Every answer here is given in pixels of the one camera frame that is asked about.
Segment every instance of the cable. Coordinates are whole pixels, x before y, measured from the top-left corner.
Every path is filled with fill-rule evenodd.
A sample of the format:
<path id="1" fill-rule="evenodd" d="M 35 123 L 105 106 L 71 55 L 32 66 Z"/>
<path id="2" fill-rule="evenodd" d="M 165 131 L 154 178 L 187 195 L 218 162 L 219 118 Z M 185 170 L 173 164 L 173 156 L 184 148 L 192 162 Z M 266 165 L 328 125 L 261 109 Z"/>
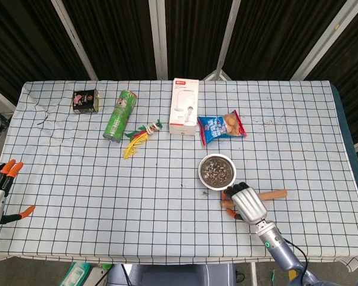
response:
<path id="1" fill-rule="evenodd" d="M 305 257 L 305 266 L 304 266 L 304 270 L 303 270 L 303 272 L 301 274 L 301 280 L 300 280 L 301 286 L 303 286 L 304 285 L 304 276 L 305 276 L 306 270 L 308 269 L 308 263 L 309 263 L 308 257 L 306 256 L 305 252 L 303 252 L 302 249 L 300 249 L 297 245 L 293 244 L 291 241 L 289 241 L 289 240 L 287 240 L 285 238 L 284 238 L 284 240 L 286 241 L 286 243 L 288 243 L 288 244 L 294 246 L 295 248 L 297 248 Z"/>
<path id="2" fill-rule="evenodd" d="M 121 266 L 122 266 L 122 269 L 124 270 L 124 274 L 125 274 L 125 278 L 126 278 L 127 285 L 128 285 L 128 286 L 132 286 L 131 281 L 130 281 L 130 278 L 129 278 L 129 275 L 127 275 L 125 266 L 124 266 L 123 264 L 121 264 Z"/>
<path id="3" fill-rule="evenodd" d="M 98 286 L 98 285 L 101 283 L 101 281 L 103 280 L 103 278 L 105 278 L 105 277 L 106 277 L 106 275 L 108 275 L 108 274 L 109 274 L 109 272 L 110 272 L 111 268 L 113 268 L 113 266 L 114 266 L 114 264 L 112 264 L 112 265 L 111 265 L 111 267 L 109 268 L 109 270 L 108 270 L 108 271 L 106 271 L 106 273 L 105 273 L 104 275 L 102 275 L 101 279 L 99 279 L 99 280 L 98 280 L 98 282 L 97 282 L 97 283 L 95 283 L 95 286 Z"/>

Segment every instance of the bag of chips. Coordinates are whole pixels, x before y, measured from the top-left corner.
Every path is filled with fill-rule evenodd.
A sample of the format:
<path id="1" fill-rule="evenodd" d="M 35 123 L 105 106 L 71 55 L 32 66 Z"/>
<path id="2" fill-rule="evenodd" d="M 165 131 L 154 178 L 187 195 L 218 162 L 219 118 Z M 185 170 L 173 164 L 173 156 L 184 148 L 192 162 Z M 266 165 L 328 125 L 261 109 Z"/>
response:
<path id="1" fill-rule="evenodd" d="M 232 136 L 246 137 L 246 132 L 236 110 L 219 117 L 197 117 L 200 125 L 200 135 L 203 146 L 215 138 L 228 138 Z"/>

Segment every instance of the silver robotic hand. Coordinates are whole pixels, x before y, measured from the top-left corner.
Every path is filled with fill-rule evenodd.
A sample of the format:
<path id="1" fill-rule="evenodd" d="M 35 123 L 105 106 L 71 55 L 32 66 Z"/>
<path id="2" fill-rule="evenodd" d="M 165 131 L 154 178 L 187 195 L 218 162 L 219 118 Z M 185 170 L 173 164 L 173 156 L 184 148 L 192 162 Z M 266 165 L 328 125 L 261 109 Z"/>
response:
<path id="1" fill-rule="evenodd" d="M 243 220 L 250 225 L 257 226 L 258 237 L 281 269 L 297 272 L 297 276 L 289 282 L 289 286 L 339 286 L 331 282 L 320 282 L 311 271 L 305 269 L 305 266 L 282 237 L 277 226 L 273 222 L 265 220 L 267 209 L 251 187 L 242 182 L 229 187 L 224 193 L 234 201 Z"/>

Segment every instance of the table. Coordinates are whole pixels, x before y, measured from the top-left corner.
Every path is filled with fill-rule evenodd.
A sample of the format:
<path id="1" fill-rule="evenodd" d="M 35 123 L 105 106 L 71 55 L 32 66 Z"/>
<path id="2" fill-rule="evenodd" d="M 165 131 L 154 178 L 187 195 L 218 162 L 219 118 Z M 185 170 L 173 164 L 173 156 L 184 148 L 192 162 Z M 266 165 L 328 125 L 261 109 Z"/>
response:
<path id="1" fill-rule="evenodd" d="M 99 91 L 98 114 L 75 114 L 72 92 Z M 160 119 L 163 130 L 129 159 L 128 140 L 102 133 L 120 91 L 138 95 L 132 131 Z M 248 137 L 170 135 L 171 81 L 27 82 L 1 162 L 24 168 L 6 213 L 35 204 L 32 217 L 0 228 L 0 259 L 10 256 L 113 263 L 229 263 L 270 260 L 254 228 L 220 209 L 220 193 L 197 177 L 207 154 L 230 157 L 236 181 L 266 201 L 268 219 L 311 261 L 358 266 L 358 188 L 329 82 L 200 82 L 198 115 L 236 109 Z"/>

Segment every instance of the colorful toy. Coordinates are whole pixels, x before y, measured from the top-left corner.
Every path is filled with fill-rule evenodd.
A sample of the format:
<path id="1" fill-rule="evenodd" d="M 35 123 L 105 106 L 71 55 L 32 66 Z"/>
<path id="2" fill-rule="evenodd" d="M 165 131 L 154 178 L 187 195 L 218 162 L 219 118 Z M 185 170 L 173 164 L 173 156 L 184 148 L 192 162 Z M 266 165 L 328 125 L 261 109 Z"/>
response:
<path id="1" fill-rule="evenodd" d="M 129 134 L 125 134 L 128 138 L 130 138 L 131 142 L 127 146 L 125 150 L 124 159 L 128 159 L 133 156 L 139 147 L 141 147 L 142 143 L 149 140 L 149 135 L 154 134 L 155 131 L 161 130 L 163 125 L 157 120 L 157 122 L 152 123 L 151 125 L 144 125 L 138 128 L 138 130 L 131 132 Z"/>

